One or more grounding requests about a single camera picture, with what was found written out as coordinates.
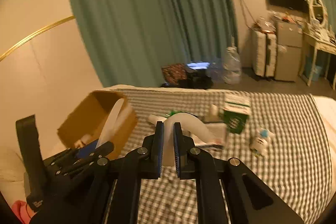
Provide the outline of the person's hand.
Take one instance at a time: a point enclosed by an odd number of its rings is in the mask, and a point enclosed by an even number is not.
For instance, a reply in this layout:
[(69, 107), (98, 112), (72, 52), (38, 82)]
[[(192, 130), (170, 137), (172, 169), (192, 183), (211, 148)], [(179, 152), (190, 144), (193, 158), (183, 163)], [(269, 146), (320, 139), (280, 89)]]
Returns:
[(13, 213), (18, 217), (21, 223), (29, 224), (32, 217), (36, 214), (25, 201), (17, 200), (15, 201), (11, 209)]

